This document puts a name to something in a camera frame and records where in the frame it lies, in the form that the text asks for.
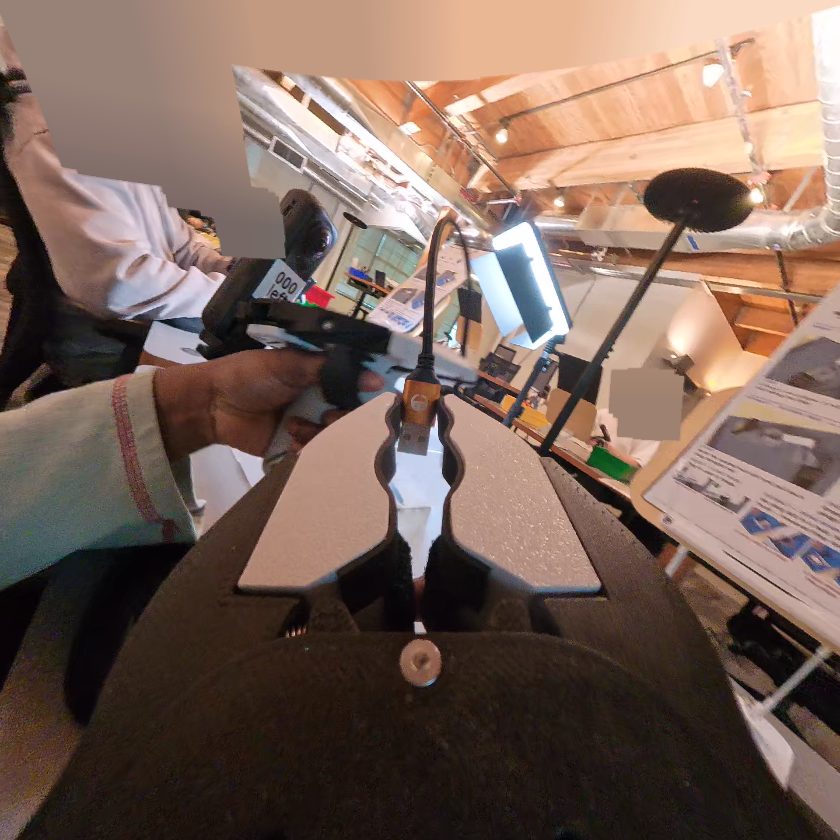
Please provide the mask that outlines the black USB cable orange plugs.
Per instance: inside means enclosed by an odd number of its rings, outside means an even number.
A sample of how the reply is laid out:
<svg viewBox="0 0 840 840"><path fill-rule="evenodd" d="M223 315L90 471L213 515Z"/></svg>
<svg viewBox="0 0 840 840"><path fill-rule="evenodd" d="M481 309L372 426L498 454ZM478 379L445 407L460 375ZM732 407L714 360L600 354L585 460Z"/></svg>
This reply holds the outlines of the black USB cable orange plugs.
<svg viewBox="0 0 840 840"><path fill-rule="evenodd" d="M469 248L458 218L454 209L443 211L436 222L428 247L423 294L422 346L415 369L407 376L402 393L402 424L397 450L407 455L427 455L429 438L437 416L442 388L434 367L434 301L438 254L450 233L455 233L465 258L465 281L467 284L471 282Z"/></svg>

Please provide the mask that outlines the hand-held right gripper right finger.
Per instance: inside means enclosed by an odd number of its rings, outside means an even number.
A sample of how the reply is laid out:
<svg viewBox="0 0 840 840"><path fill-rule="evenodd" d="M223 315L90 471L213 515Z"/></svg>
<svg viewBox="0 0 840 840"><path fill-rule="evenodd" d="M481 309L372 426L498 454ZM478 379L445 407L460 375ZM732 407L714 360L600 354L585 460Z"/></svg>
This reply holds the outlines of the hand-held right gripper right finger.
<svg viewBox="0 0 840 840"><path fill-rule="evenodd" d="M469 560L535 594L602 588L542 461L525 441L455 395L439 405L448 483L443 531Z"/></svg>

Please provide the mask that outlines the cardboard box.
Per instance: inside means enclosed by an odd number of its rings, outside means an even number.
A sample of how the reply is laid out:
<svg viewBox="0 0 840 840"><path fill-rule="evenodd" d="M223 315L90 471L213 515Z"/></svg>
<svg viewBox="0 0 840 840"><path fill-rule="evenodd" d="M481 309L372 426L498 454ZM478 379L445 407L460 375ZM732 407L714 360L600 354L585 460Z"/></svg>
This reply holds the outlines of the cardboard box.
<svg viewBox="0 0 840 840"><path fill-rule="evenodd" d="M560 387L555 387L549 394L547 406L545 409L546 417L550 425L552 425L559 415L561 415L565 404L568 402L571 394L564 391ZM593 437L593 432L596 431L596 405L588 400L582 398L574 407L572 414L563 424L562 432L579 439L584 443L589 443Z"/></svg>

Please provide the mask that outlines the silver ventilation duct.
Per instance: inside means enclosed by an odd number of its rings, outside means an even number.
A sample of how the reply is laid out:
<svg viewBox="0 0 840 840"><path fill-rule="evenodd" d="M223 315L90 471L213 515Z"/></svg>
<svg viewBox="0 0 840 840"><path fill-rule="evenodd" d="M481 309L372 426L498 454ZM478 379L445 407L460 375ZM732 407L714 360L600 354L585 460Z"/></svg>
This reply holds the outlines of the silver ventilation duct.
<svg viewBox="0 0 840 840"><path fill-rule="evenodd" d="M297 99L263 70L234 65L233 74L250 134L267 145L278 140L290 151L284 162L358 210L395 210L424 234L443 207L478 229L489 227L451 175L336 80L293 74Z"/></svg>
<svg viewBox="0 0 840 840"><path fill-rule="evenodd" d="M683 234L675 250L684 254L725 251L804 251L838 242L839 236L839 11L832 7L811 16L825 199L795 211L751 208L747 219L718 232L698 229ZM665 239L666 226L641 204L609 210L596 206L577 218L542 215L536 225L545 235L572 238L591 247L653 250Z"/></svg>

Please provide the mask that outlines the LED light panel on stand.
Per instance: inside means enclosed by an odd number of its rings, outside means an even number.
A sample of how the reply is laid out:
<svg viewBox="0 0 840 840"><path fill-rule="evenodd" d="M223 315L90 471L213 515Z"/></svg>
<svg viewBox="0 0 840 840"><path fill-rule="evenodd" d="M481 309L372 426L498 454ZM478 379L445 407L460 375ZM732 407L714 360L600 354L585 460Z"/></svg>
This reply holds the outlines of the LED light panel on stand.
<svg viewBox="0 0 840 840"><path fill-rule="evenodd" d="M490 252L472 263L471 274L500 336L520 349L541 350L507 410L503 424L511 427L539 375L548 370L571 330L571 315L533 222L520 222L494 236Z"/></svg>

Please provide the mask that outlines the small yellow bin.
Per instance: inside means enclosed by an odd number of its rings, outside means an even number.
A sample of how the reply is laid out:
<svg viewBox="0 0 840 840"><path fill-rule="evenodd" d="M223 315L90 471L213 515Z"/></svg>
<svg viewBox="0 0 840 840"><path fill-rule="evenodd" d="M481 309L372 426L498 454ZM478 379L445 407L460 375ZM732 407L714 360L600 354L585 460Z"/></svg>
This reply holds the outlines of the small yellow bin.
<svg viewBox="0 0 840 840"><path fill-rule="evenodd" d="M501 401L500 407L504 415L508 415L516 402L517 397L514 395L505 395ZM534 428L541 428L550 425L550 421L546 414L535 408L528 399L523 400L520 405L519 413L514 417L515 422L529 425Z"/></svg>

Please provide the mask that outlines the wooden work table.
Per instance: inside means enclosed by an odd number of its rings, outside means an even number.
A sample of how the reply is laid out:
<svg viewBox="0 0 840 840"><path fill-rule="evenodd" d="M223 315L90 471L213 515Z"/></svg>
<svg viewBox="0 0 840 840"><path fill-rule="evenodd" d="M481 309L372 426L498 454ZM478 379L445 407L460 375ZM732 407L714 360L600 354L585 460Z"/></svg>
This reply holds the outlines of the wooden work table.
<svg viewBox="0 0 840 840"><path fill-rule="evenodd" d="M512 385L509 385L490 374L479 372L478 376L483 382L493 385L496 388L502 388L506 391L506 393L513 393L515 391L515 389L512 388ZM503 410L500 403L494 403L481 396L477 396L475 399L479 407L485 407L491 410L491 412L502 421L507 416L507 412ZM512 420L511 427L518 432L522 432L531 443L536 443L538 447L542 446L544 435L541 434L536 427L525 423L519 418ZM625 501L631 502L632 495L627 484L608 476L598 468L593 467L588 463L587 459L591 451L592 448L588 448L587 445L584 445L582 441L575 437L564 437L560 441L560 445L557 445L555 442L552 444L550 449L551 454L558 456L568 464L572 465L575 469L578 469L598 481L601 485L609 488L610 491L622 497Z"/></svg>

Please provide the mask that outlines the person's left hand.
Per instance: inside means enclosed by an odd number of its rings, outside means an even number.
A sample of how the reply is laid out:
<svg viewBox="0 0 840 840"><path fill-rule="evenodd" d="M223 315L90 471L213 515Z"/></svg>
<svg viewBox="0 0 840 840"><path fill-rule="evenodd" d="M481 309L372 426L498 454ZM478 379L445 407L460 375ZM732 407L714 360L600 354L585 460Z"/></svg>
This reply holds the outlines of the person's left hand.
<svg viewBox="0 0 840 840"><path fill-rule="evenodd" d="M325 358L299 350L252 350L159 369L153 393L171 463L212 445L263 456L289 407L319 383Z"/></svg>

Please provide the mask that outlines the black pole with round disc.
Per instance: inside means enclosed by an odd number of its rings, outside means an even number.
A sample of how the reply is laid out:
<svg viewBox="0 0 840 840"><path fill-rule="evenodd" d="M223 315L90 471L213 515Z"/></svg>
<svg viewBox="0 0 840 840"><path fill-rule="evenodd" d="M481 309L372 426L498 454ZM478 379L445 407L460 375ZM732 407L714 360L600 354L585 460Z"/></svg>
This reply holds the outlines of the black pole with round disc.
<svg viewBox="0 0 840 840"><path fill-rule="evenodd" d="M732 175L701 168L682 168L657 175L644 194L647 211L671 224L663 244L647 266L636 289L620 311L602 344L585 366L574 389L543 439L539 454L549 456L552 446L588 392L602 363L634 314L640 301L687 230L718 233L742 224L753 211L750 189Z"/></svg>

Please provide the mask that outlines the person's left forearm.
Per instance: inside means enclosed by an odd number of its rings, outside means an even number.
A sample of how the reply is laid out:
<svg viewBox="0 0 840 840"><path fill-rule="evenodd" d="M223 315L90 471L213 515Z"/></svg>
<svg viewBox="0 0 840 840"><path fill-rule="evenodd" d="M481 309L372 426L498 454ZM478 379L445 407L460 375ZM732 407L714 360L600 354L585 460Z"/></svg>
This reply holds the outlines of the person's left forearm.
<svg viewBox="0 0 840 840"><path fill-rule="evenodd" d="M154 368L1 415L1 587L80 550L192 543L189 458L171 465Z"/></svg>

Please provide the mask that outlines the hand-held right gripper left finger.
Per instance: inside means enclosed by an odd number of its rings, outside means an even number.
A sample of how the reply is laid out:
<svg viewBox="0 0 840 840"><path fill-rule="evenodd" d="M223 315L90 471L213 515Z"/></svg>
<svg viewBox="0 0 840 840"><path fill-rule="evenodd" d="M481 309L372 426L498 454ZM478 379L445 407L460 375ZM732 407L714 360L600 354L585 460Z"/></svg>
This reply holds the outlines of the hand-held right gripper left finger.
<svg viewBox="0 0 840 840"><path fill-rule="evenodd" d="M396 533L401 398L356 408L299 454L238 580L246 593L293 593L338 580Z"/></svg>

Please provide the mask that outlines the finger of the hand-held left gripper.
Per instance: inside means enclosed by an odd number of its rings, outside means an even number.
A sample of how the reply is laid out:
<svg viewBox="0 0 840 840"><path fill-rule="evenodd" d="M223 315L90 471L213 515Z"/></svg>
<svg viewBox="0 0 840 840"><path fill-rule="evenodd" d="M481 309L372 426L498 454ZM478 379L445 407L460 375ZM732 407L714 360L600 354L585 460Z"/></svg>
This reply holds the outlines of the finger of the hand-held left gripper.
<svg viewBox="0 0 840 840"><path fill-rule="evenodd" d="M391 360L389 372L397 378L407 378L417 368L419 356L423 351L421 338L408 333L392 332L388 343L388 358ZM433 342L434 374L442 383L475 384L479 372L473 358L449 348L446 344Z"/></svg>

